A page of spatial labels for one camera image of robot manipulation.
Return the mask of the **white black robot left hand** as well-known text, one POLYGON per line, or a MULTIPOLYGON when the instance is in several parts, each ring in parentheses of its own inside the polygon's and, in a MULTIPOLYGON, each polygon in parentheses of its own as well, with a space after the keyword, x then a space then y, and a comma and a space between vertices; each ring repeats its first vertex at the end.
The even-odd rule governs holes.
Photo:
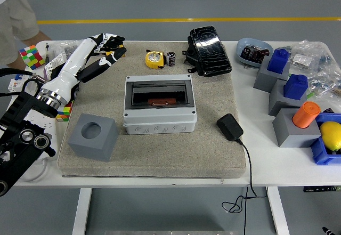
POLYGON ((71 99, 71 89, 79 82, 77 73, 84 68, 88 58, 92 55, 112 52, 111 62, 119 59, 117 49, 123 44, 125 38, 110 34, 101 33, 86 38, 77 47, 74 53, 67 60, 58 76, 44 84, 40 90, 40 96, 48 96, 58 99, 61 103, 67 104, 71 99))

